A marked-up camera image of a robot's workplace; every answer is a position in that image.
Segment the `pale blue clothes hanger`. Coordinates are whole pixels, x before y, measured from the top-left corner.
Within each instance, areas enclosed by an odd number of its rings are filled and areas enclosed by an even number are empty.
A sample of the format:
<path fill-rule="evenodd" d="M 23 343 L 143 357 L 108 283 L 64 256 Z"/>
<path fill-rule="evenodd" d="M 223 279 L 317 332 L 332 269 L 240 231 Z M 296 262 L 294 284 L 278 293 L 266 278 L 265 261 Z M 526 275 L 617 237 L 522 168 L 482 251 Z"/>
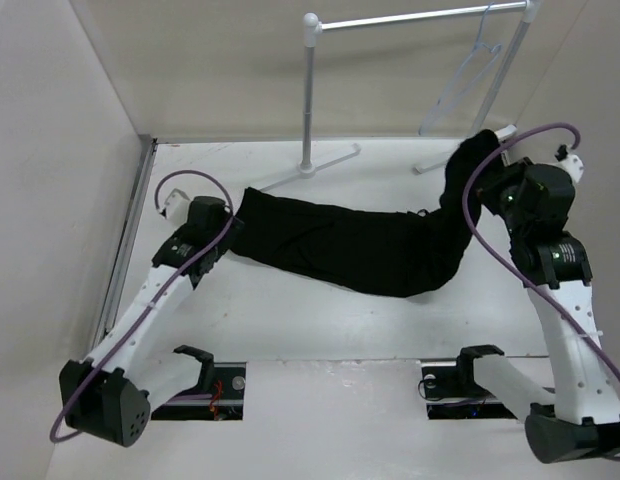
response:
<path fill-rule="evenodd" d="M 468 55 L 457 67 L 435 104 L 425 115 L 418 129 L 420 136 L 431 133 L 441 120 L 452 113 L 475 90 L 500 59 L 503 44 L 490 44 L 484 39 L 486 19 L 492 14 L 494 5 L 495 3 L 491 2 L 483 11 Z"/>

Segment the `black trousers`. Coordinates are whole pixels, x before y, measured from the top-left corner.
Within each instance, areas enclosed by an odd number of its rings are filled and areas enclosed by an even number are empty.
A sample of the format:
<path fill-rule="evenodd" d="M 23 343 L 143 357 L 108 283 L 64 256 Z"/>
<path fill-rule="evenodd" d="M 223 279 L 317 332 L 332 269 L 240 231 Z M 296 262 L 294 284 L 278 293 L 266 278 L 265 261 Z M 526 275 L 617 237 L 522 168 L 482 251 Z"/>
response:
<path fill-rule="evenodd" d="M 245 190 L 244 227 L 232 253 L 359 293 L 407 298 L 435 291 L 457 273 L 481 205 L 464 199 L 479 164 L 500 145 L 484 129 L 465 140 L 445 167 L 438 209 L 420 215 L 376 213 Z"/>

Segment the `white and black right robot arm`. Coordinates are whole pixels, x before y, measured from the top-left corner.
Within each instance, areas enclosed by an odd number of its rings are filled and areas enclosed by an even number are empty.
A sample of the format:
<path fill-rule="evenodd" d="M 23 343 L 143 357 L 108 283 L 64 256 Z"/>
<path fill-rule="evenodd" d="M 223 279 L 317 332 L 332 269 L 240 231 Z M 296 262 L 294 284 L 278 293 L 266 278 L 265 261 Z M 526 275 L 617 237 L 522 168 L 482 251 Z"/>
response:
<path fill-rule="evenodd" d="M 571 155 L 554 165 L 523 159 L 484 162 L 464 190 L 499 216 L 510 239 L 502 265 L 527 291 L 541 323 L 554 379 L 547 391 L 493 345 L 462 349 L 454 384 L 483 389 L 525 429 L 544 464 L 601 458 L 620 462 L 620 399 L 610 377 L 592 307 L 592 272 L 584 245 L 565 228 L 583 173 Z"/>

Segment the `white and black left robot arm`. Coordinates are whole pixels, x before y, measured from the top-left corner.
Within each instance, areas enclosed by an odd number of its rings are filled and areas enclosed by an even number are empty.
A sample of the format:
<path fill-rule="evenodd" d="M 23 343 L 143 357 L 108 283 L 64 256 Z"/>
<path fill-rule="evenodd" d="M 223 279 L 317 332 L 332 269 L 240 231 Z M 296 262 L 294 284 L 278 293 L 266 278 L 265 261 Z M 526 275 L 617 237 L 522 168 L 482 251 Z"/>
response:
<path fill-rule="evenodd" d="M 60 423 L 75 434 L 130 447 L 156 409 L 183 392 L 196 399 L 211 393 L 213 354 L 188 345 L 156 353 L 153 346 L 241 228 L 224 200 L 189 201 L 184 222 L 152 258 L 146 280 L 113 330 L 84 360 L 61 369 Z"/>

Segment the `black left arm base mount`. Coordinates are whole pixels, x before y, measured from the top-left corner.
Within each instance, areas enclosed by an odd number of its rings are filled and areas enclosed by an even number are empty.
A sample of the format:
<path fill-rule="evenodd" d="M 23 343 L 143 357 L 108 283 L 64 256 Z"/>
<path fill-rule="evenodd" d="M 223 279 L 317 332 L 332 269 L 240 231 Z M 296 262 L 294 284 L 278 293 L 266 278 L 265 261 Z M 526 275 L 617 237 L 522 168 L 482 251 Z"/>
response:
<path fill-rule="evenodd" d="M 212 353 L 180 346 L 177 354 L 200 364 L 197 382 L 156 409 L 155 421 L 241 421 L 244 413 L 246 363 L 217 362 Z"/>

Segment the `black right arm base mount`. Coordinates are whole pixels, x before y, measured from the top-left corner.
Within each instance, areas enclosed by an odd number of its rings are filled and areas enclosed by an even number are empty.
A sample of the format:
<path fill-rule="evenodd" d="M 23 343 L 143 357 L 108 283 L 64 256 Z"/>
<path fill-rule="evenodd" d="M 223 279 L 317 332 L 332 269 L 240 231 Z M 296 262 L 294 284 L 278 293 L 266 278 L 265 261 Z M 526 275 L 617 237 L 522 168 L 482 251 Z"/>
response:
<path fill-rule="evenodd" d="M 429 420 L 514 420 L 515 416 L 492 394 L 468 386 L 460 378 L 454 360 L 421 363 L 417 384 Z"/>

